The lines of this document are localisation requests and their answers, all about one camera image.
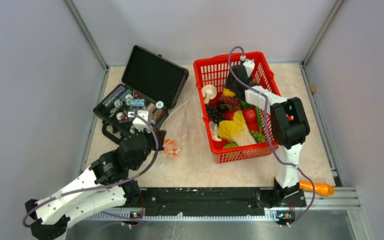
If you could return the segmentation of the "clear zip top bag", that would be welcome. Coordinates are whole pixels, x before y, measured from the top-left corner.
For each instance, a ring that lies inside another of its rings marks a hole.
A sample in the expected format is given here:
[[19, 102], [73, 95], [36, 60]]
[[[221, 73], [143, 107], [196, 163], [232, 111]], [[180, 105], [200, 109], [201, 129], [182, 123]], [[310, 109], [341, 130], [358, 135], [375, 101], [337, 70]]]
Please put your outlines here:
[[163, 122], [161, 125], [161, 130], [166, 130], [167, 134], [164, 138], [164, 141], [167, 139], [176, 140], [180, 150], [175, 157], [167, 157], [163, 151], [159, 152], [158, 161], [159, 165], [165, 166], [170, 162], [171, 160], [176, 159], [180, 155], [180, 151], [186, 144], [186, 139], [188, 136], [188, 130], [187, 130], [187, 110], [189, 107], [190, 100], [186, 100], [184, 103], [180, 104], [178, 107], [173, 109], [170, 113], [167, 119]]

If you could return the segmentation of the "orange fruit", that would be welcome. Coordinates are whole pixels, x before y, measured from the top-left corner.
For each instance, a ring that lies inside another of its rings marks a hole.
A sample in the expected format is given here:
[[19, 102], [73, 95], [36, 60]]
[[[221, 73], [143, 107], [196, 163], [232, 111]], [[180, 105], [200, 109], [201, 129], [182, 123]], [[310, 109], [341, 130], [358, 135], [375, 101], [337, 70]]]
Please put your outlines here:
[[163, 147], [164, 147], [163, 152], [168, 158], [176, 157], [180, 151], [178, 142], [174, 139], [165, 140]]

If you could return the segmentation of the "yellow lemon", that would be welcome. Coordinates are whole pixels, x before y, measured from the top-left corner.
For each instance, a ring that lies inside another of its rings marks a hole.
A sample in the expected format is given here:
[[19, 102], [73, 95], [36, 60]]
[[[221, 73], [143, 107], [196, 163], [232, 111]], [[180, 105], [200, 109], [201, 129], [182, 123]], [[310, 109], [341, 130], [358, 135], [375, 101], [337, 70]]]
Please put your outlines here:
[[223, 88], [222, 95], [225, 96], [225, 97], [232, 97], [233, 98], [233, 97], [236, 96], [236, 93], [231, 91], [228, 88]]

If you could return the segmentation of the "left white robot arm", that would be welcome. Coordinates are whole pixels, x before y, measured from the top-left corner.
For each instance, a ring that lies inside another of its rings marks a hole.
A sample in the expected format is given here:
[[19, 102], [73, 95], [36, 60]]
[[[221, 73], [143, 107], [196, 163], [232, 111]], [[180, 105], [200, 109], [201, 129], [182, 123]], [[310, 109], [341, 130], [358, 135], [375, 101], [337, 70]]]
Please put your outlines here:
[[136, 179], [164, 149], [166, 130], [136, 132], [102, 154], [77, 178], [43, 199], [24, 206], [23, 225], [38, 240], [56, 240], [78, 222], [114, 207], [136, 206], [142, 193]]

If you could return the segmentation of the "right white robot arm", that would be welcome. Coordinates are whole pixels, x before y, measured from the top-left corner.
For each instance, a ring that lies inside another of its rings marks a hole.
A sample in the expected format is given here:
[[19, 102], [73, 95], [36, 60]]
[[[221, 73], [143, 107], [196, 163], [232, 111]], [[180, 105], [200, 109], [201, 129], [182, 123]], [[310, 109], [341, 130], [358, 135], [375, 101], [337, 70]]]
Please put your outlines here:
[[264, 111], [265, 128], [270, 116], [272, 137], [278, 149], [274, 149], [272, 140], [268, 144], [279, 162], [279, 168], [273, 189], [263, 192], [260, 202], [266, 208], [287, 206], [300, 192], [298, 175], [302, 174], [302, 170], [298, 165], [310, 126], [300, 98], [285, 98], [250, 82], [254, 68], [255, 64], [249, 59], [231, 66], [225, 85], [244, 97], [246, 103]]

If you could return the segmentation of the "red tomato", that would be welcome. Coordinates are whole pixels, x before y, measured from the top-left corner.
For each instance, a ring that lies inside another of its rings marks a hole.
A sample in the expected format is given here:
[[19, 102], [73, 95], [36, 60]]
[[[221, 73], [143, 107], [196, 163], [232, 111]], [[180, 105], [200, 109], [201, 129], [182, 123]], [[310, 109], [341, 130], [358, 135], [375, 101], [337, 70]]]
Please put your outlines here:
[[257, 113], [254, 108], [248, 108], [242, 111], [243, 118], [247, 125], [251, 125], [257, 122]]

